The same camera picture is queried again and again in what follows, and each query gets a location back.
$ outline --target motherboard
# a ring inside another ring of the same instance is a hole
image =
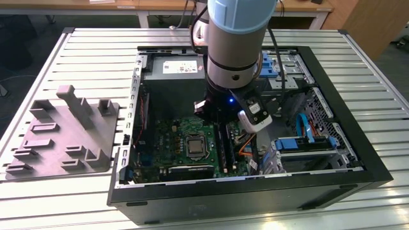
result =
[[[239,135],[237,123],[229,123],[227,130],[233,141]],[[173,181],[170,172],[181,172],[183,179],[247,175],[244,159],[235,162],[234,170],[219,168],[214,127],[198,118],[157,120],[153,150],[138,153],[138,162],[139,183]]]

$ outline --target metal slotted table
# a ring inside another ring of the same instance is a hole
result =
[[[362,191],[324,209],[157,225],[175,229],[356,229],[404,228],[409,224],[407,102],[348,35],[338,31],[275,30],[278,45],[308,46],[343,98],[394,180]],[[189,46],[187,30],[75,29],[63,33],[0,141],[0,179],[31,119],[35,99],[55,97],[71,84],[89,103],[110,98],[125,118],[138,46]],[[117,130],[123,127],[117,121]],[[115,133],[114,143],[122,142]],[[131,229],[137,226],[106,206],[110,172],[0,184],[0,229]]]

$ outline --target power supply label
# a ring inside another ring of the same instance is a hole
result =
[[[165,61],[163,74],[197,73],[197,61]]]

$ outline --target cpu socket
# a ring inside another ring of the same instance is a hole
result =
[[[197,161],[205,156],[205,137],[186,137],[186,157]]]

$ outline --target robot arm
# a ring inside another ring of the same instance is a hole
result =
[[[215,122],[229,122],[238,116],[248,133],[271,122],[251,80],[262,61],[260,45],[275,3],[276,0],[207,1],[207,93],[205,103],[194,105],[194,114]]]

